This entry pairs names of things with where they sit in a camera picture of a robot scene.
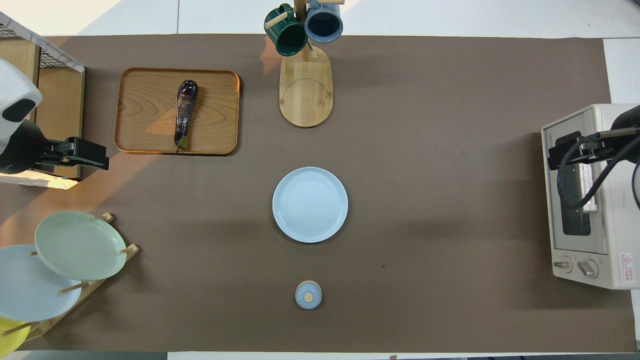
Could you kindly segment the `dark green mug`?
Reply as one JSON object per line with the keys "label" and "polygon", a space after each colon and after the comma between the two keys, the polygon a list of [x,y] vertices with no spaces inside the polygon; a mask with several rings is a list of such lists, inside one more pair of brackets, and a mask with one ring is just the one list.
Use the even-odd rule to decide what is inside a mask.
{"label": "dark green mug", "polygon": [[275,50],[283,57],[292,57],[307,45],[306,29],[296,18],[294,7],[288,3],[272,9],[265,16],[263,26]]}

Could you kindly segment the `blue mug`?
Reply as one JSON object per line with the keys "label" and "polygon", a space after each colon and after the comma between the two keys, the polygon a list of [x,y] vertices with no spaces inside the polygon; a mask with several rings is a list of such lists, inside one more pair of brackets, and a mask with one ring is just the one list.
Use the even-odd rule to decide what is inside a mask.
{"label": "blue mug", "polygon": [[343,32],[340,6],[345,0],[307,0],[309,8],[304,23],[307,37],[314,43],[329,44]]}

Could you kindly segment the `dark purple eggplant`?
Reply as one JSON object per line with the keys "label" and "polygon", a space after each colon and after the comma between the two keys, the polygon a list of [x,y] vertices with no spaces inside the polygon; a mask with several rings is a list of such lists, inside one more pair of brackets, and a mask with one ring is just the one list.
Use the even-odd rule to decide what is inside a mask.
{"label": "dark purple eggplant", "polygon": [[199,93],[198,84],[194,80],[184,80],[178,88],[175,105],[174,144],[178,155],[180,150],[188,147],[188,132]]}

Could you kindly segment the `wooden serving tray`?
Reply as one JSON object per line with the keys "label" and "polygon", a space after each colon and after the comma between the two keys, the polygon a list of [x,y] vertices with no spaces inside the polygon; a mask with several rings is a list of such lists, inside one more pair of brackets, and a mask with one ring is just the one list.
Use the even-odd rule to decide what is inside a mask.
{"label": "wooden serving tray", "polygon": [[[179,87],[198,85],[187,131],[177,149],[174,134]],[[114,125],[115,146],[138,155],[226,156],[239,137],[242,80],[228,70],[130,68],[119,78]]]}

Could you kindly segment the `glass toaster oven door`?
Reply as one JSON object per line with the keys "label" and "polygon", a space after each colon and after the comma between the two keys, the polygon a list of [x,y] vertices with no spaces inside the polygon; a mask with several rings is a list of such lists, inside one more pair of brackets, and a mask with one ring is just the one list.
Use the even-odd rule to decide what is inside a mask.
{"label": "glass toaster oven door", "polygon": [[568,135],[586,137],[602,130],[596,111],[588,108],[546,125],[541,130],[546,175],[546,194],[553,249],[606,255],[608,246],[604,231],[604,200],[595,194],[583,208],[567,208],[557,190],[557,170],[550,170],[549,151],[558,140]]}

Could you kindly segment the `wooden shelf unit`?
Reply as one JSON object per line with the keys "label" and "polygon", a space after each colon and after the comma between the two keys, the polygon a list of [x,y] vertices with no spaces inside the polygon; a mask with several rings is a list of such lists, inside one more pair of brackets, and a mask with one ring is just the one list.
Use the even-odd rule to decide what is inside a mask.
{"label": "wooden shelf unit", "polygon": [[40,55],[41,50],[25,39],[0,39],[0,59],[18,68],[43,96],[27,120],[35,123],[48,139],[82,137],[86,71],[39,68]]}

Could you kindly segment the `pale blue racked plate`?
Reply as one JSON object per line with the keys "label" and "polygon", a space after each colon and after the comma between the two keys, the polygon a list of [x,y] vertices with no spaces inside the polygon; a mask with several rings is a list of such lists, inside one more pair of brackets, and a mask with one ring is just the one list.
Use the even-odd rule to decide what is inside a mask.
{"label": "pale blue racked plate", "polygon": [[18,322],[41,322],[68,312],[82,290],[79,284],[49,269],[30,255],[35,247],[17,244],[0,248],[0,317]]}

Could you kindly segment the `blue lid with cork knob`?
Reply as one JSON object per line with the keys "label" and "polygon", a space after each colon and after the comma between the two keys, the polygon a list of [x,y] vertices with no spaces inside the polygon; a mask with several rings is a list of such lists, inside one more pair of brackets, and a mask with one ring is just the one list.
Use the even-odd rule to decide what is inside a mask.
{"label": "blue lid with cork knob", "polygon": [[323,290],[313,280],[300,282],[294,292],[295,303],[303,310],[316,309],[323,300]]}

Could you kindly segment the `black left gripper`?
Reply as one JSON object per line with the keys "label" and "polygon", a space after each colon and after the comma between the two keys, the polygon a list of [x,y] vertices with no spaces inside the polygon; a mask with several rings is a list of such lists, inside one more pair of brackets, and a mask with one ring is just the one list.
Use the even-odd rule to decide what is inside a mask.
{"label": "black left gripper", "polygon": [[105,146],[75,136],[65,142],[65,157],[69,159],[62,159],[61,153],[53,150],[61,141],[46,138],[35,123],[25,120],[0,153],[0,174],[18,174],[33,167],[48,170],[54,166],[109,169],[110,158]]}

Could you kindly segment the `beige toaster oven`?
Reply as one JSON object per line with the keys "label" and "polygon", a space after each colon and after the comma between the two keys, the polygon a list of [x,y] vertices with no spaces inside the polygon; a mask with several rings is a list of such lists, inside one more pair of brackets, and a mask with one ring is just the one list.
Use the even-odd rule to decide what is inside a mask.
{"label": "beige toaster oven", "polygon": [[[566,165],[572,146],[557,171],[557,193],[567,208],[583,208],[599,194],[604,201],[603,225],[608,253],[588,253],[553,249],[548,207],[551,264],[569,257],[573,271],[565,273],[551,267],[553,275],[565,280],[604,289],[640,289],[640,104],[592,104],[567,116],[594,109],[601,121],[598,141],[582,145],[584,150],[610,148],[615,155],[608,161]],[[546,167],[544,167],[547,202]],[[578,261],[593,259],[599,268],[597,278],[585,277]]]}

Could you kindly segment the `light blue round plate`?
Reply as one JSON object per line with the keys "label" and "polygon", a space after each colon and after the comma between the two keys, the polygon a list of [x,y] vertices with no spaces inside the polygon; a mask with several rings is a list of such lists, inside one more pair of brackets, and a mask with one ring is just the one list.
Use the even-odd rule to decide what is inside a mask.
{"label": "light blue round plate", "polygon": [[330,171],[306,166],[279,180],[271,202],[281,232],[302,244],[317,244],[333,237],[344,225],[349,210],[345,185]]}

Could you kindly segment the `brown table mat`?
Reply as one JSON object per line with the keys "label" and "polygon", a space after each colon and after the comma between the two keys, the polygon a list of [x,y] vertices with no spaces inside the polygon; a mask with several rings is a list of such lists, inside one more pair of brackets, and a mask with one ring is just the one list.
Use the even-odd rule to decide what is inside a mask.
{"label": "brown table mat", "polygon": [[[300,129],[278,103],[265,35],[73,36],[83,135],[110,167],[68,190],[0,183],[0,246],[64,210],[111,212],[141,249],[26,350],[630,353],[628,291],[553,275],[541,127],[610,102],[601,39],[345,36],[324,46],[334,109]],[[229,156],[114,147],[129,68],[241,79]],[[285,235],[275,187],[301,167],[342,182],[342,228]],[[306,280],[322,303],[295,301]]]}

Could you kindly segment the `wooden mug tree stand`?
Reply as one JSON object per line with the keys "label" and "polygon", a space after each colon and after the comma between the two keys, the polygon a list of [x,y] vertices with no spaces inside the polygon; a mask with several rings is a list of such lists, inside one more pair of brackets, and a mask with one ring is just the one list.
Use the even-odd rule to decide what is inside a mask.
{"label": "wooden mug tree stand", "polygon": [[[295,17],[305,26],[308,0],[293,0]],[[307,36],[296,55],[282,56],[279,70],[279,109],[285,119],[300,128],[313,128],[329,118],[334,105],[330,59]]]}

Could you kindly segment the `wooden plate rack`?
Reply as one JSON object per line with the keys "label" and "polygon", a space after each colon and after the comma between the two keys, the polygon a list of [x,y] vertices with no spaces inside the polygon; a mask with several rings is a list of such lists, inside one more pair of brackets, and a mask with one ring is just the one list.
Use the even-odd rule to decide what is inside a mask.
{"label": "wooden plate rack", "polygon": [[[112,221],[114,220],[114,216],[112,214],[110,214],[109,212],[106,212],[103,215],[95,216],[95,217],[96,218],[101,218],[101,219],[107,221],[107,223],[109,223],[110,225],[112,225]],[[35,233],[34,233],[34,244],[30,244],[30,246],[34,246],[34,248],[35,248]],[[139,248],[138,248],[138,246],[136,244],[126,244],[126,249],[123,250],[123,253],[126,254],[126,263],[133,256],[135,256],[138,253],[138,251],[139,251]],[[30,255],[39,257],[37,255],[37,253],[36,253],[36,248],[35,248],[35,251],[30,252]],[[73,310],[75,310],[78,307],[78,305],[80,305],[80,303],[82,303],[82,301],[86,300],[94,291],[96,291],[96,289],[98,289],[98,287],[100,287],[109,278],[110,277],[102,279],[102,280],[96,280],[96,281],[78,281],[77,285],[73,285],[72,287],[68,287],[66,289],[62,289],[60,291],[60,294],[64,294],[64,293],[70,292],[70,291],[72,291],[74,289],[81,289],[81,294],[80,294],[80,297],[79,297],[77,303],[69,311],[67,311],[67,312],[65,312],[65,313],[63,313],[63,314],[61,314],[59,316],[56,316],[56,317],[53,317],[53,318],[50,318],[50,319],[47,319],[47,320],[43,320],[43,321],[29,322],[30,323],[30,332],[29,332],[29,335],[26,337],[25,341],[30,341],[30,340],[34,340],[34,339],[39,338],[39,337],[43,337],[43,335],[45,335],[47,332],[52,330],[52,328],[54,328],[55,325],[60,323],[62,321],[62,319],[64,319],[64,317],[66,317],[68,314],[73,312]]]}

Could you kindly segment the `yellow plate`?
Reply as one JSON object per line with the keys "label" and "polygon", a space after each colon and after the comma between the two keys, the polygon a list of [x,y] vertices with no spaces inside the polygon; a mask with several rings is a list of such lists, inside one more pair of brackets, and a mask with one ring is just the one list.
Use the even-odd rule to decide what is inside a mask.
{"label": "yellow plate", "polygon": [[30,330],[30,322],[0,317],[0,359],[16,351],[25,342]]}

